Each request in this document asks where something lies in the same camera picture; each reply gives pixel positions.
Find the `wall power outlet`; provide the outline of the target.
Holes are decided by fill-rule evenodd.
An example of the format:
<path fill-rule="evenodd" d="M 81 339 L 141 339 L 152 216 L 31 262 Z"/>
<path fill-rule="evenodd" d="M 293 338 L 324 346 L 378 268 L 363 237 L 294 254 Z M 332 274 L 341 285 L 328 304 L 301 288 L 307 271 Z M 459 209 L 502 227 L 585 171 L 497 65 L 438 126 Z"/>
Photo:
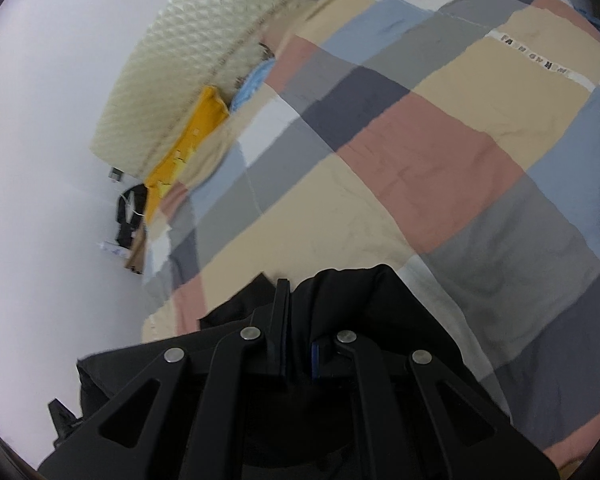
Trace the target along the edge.
<path fill-rule="evenodd" d="M 111 168 L 108 174 L 108 178 L 112 182 L 121 182 L 123 177 L 123 172 L 118 168 Z"/>

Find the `wooden nightstand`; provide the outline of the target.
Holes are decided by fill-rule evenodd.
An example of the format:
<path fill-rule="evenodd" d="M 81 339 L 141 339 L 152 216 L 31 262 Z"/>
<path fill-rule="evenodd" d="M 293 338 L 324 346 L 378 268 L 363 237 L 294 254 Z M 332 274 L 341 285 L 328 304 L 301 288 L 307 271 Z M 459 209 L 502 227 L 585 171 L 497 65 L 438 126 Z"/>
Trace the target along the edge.
<path fill-rule="evenodd" d="M 142 223 L 134 234 L 130 248 L 129 258 L 125 267 L 135 274 L 142 274 L 145 264 L 146 252 L 146 226 Z"/>

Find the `yellow crown pillow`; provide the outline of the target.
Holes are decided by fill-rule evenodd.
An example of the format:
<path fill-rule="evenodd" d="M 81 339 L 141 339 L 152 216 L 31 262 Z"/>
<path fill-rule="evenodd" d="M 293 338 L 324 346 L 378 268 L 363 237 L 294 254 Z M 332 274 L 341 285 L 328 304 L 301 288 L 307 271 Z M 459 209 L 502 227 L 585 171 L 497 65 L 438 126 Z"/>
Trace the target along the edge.
<path fill-rule="evenodd" d="M 147 188 L 145 222 L 149 223 L 158 206 L 180 176 L 186 162 L 199 145 L 230 116 L 227 105 L 217 88 L 204 86 L 184 125 L 176 128 L 180 134 L 163 159 L 144 180 Z"/>

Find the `light blue pillow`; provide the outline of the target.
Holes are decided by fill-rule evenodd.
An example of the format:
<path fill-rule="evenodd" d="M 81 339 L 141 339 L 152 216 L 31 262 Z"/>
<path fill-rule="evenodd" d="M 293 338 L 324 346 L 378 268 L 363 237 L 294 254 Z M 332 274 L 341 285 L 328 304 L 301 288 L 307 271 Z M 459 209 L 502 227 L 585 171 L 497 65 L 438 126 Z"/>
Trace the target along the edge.
<path fill-rule="evenodd" d="M 230 114 L 237 112 L 245 102 L 248 102 L 253 95 L 261 88 L 268 74 L 271 73 L 276 58 L 268 58 L 256 66 L 239 86 L 238 91 L 230 102 Z"/>

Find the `plaid patchwork duvet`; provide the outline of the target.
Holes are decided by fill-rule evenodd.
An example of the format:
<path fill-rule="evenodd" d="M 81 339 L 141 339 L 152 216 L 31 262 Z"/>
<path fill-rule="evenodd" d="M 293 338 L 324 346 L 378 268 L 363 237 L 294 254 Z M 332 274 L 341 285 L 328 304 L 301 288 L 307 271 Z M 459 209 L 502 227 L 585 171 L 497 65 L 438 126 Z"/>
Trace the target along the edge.
<path fill-rule="evenodd" d="M 145 340 L 391 266 L 557 465 L 600 438 L 600 32 L 565 0 L 320 0 L 148 226 Z"/>

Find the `cream quilted headboard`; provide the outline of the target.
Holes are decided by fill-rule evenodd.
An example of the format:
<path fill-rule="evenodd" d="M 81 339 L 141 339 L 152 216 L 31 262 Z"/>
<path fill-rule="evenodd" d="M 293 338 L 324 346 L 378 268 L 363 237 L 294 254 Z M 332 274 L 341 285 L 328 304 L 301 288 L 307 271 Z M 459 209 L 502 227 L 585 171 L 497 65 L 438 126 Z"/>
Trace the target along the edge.
<path fill-rule="evenodd" d="M 274 18 L 313 0 L 168 0 L 122 67 L 91 151 L 143 179 L 175 142 L 205 86 L 224 100 L 263 58 Z"/>

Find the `black bag on nightstand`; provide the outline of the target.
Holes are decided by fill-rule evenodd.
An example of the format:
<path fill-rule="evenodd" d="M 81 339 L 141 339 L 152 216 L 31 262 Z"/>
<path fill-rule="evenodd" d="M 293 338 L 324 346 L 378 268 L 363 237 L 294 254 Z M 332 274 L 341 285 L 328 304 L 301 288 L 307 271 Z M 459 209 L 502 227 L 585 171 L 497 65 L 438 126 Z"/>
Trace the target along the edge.
<path fill-rule="evenodd" d="M 119 246 L 131 248 L 135 233 L 144 220 L 147 197 L 148 188 L 143 184 L 128 188 L 118 197 L 116 220 L 119 229 L 116 242 Z"/>

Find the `white spray bottle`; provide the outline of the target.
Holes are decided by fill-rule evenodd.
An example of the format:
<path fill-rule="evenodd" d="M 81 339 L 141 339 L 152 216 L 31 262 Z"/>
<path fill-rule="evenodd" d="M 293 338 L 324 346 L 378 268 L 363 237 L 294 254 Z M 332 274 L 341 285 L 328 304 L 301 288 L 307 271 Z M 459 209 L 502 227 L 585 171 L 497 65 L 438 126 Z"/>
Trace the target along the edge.
<path fill-rule="evenodd" d="M 129 251 L 126 248 L 114 243 L 106 242 L 106 240 L 100 242 L 98 244 L 98 247 L 104 252 L 109 252 L 111 255 L 115 255 L 121 258 L 129 257 Z"/>

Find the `black puffer jacket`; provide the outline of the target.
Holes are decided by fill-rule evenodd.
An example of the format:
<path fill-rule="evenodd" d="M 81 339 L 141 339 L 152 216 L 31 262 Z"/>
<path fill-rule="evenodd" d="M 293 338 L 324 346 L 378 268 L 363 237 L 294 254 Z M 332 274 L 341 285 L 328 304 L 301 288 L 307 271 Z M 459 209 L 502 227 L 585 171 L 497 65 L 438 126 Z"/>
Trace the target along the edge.
<path fill-rule="evenodd" d="M 255 426 L 264 434 L 310 436 L 322 390 L 312 378 L 312 346 L 343 330 L 402 344 L 438 340 L 460 354 L 449 332 L 388 266 L 324 270 L 290 292 L 279 366 L 249 367 L 240 375 L 230 412 L 232 429 Z"/>

